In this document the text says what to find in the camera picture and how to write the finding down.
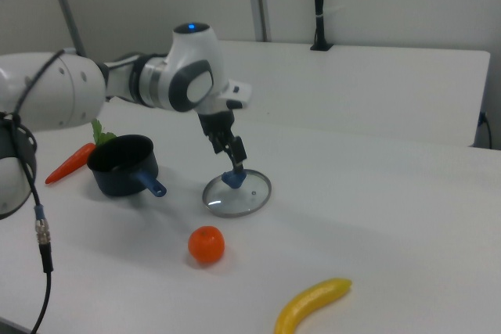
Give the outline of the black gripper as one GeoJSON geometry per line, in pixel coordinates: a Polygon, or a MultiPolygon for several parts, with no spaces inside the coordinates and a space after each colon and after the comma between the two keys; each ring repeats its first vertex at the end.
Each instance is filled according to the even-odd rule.
{"type": "Polygon", "coordinates": [[[215,154],[222,151],[222,144],[227,143],[225,152],[232,162],[232,170],[239,174],[243,171],[243,162],[247,158],[240,136],[234,137],[232,125],[235,121],[233,111],[198,115],[204,134],[212,144],[215,154]]]}

